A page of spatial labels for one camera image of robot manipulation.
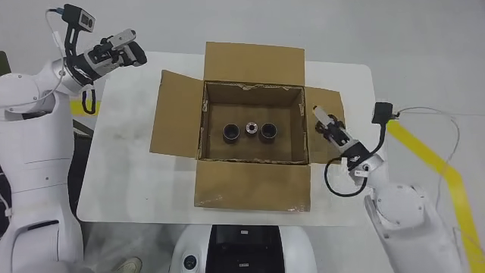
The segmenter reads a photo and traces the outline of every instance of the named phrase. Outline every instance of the white table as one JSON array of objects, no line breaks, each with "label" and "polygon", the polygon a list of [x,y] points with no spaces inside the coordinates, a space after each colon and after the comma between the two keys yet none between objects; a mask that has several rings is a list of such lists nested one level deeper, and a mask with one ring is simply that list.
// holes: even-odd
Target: white table
[{"label": "white table", "polygon": [[[265,212],[204,209],[193,205],[196,160],[149,152],[161,70],[202,79],[204,55],[147,52],[148,63],[112,72],[81,190],[77,214],[83,221],[174,224],[364,224],[361,194],[333,196],[322,181],[323,165],[311,165],[311,211]],[[371,70],[358,64],[307,61],[306,86],[340,91],[346,127],[369,149],[379,128],[371,124],[375,103]],[[343,167],[330,169],[330,181],[341,191],[355,186]]]}]

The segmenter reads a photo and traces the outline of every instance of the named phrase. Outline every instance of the black cable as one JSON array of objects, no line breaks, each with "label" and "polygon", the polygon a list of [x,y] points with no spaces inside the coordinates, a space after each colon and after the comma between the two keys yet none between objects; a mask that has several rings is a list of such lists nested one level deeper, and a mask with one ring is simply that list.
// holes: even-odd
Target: black cable
[{"label": "black cable", "polygon": [[372,150],[371,156],[374,155],[377,151],[379,151],[379,149],[382,148],[382,145],[384,144],[384,139],[386,138],[386,125],[387,124],[380,125],[379,143],[377,144],[375,149]]},{"label": "black cable", "polygon": [[327,188],[328,188],[328,190],[331,193],[333,193],[333,194],[335,194],[335,195],[337,195],[339,197],[353,197],[353,196],[357,196],[358,194],[360,194],[365,189],[365,186],[367,186],[367,178],[364,178],[364,181],[362,181],[361,187],[358,190],[356,190],[354,193],[339,193],[339,192],[335,191],[334,189],[332,189],[332,187],[330,186],[330,184],[328,182],[328,176],[327,175],[328,175],[328,168],[330,167],[330,164],[332,162],[336,162],[337,160],[340,160],[340,159],[342,159],[341,156],[336,157],[336,158],[332,158],[331,160],[329,160],[327,162],[327,165],[325,166],[325,170],[324,170],[324,180],[325,180],[325,184],[327,185]]},{"label": "black cable", "polygon": [[[371,157],[372,155],[374,155],[377,151],[379,151],[380,148],[382,148],[382,145],[384,144],[384,139],[386,138],[386,124],[381,124],[380,125],[380,134],[379,134],[379,143],[377,144],[377,146],[375,147],[374,150],[372,150],[372,152],[370,153],[369,157]],[[325,165],[325,169],[324,169],[324,180],[325,180],[325,184],[327,185],[327,188],[328,190],[339,196],[339,197],[353,197],[353,196],[357,196],[358,194],[362,193],[362,191],[365,189],[365,187],[367,186],[367,177],[364,178],[364,180],[362,181],[362,185],[360,188],[358,188],[358,190],[356,190],[354,193],[339,193],[337,191],[335,191],[332,186],[330,185],[330,183],[328,182],[328,168],[330,167],[330,164],[332,162],[336,162],[337,160],[340,160],[342,159],[342,156],[339,156],[339,157],[336,157],[336,158],[332,158],[331,160],[329,160],[327,162],[327,165]]]},{"label": "black cable", "polygon": [[88,110],[86,107],[86,99],[87,99],[88,93],[86,91],[83,91],[83,110],[89,114],[93,115],[96,113],[96,91],[94,89],[91,89],[91,110]]}]

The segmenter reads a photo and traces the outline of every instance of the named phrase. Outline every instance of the shoe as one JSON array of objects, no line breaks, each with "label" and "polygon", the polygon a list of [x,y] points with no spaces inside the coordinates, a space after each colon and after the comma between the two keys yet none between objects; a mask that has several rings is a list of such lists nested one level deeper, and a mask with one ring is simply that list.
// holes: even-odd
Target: shoe
[{"label": "shoe", "polygon": [[113,272],[116,273],[140,273],[142,271],[142,261],[138,257],[133,257],[122,263]]}]

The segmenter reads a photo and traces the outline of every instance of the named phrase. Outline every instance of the black cylinder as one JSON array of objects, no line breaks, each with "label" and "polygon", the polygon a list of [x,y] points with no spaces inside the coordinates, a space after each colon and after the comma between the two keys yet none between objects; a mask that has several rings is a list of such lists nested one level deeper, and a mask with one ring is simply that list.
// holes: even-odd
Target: black cylinder
[{"label": "black cylinder", "polygon": [[235,124],[226,124],[222,137],[226,143],[235,143],[239,139],[239,127]]},{"label": "black cylinder", "polygon": [[246,125],[246,135],[249,137],[254,137],[258,133],[258,125],[255,122],[249,122]]},{"label": "black cylinder", "polygon": [[273,143],[278,130],[274,124],[263,124],[259,130],[259,139],[262,143]]}]

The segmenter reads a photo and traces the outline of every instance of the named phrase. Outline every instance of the box flap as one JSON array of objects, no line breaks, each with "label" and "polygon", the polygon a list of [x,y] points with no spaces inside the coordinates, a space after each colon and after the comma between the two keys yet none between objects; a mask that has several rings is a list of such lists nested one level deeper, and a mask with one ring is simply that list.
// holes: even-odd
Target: box flap
[{"label": "box flap", "polygon": [[305,50],[207,42],[204,80],[305,85]]},{"label": "box flap", "polygon": [[161,72],[150,152],[196,157],[203,86],[201,80]]},{"label": "box flap", "polygon": [[198,161],[194,206],[310,211],[310,167]]},{"label": "box flap", "polygon": [[332,158],[339,156],[339,153],[334,146],[315,130],[317,118],[313,115],[312,108],[316,105],[324,108],[327,114],[335,115],[345,124],[340,93],[328,89],[305,87],[308,156],[310,162],[326,164]]}]

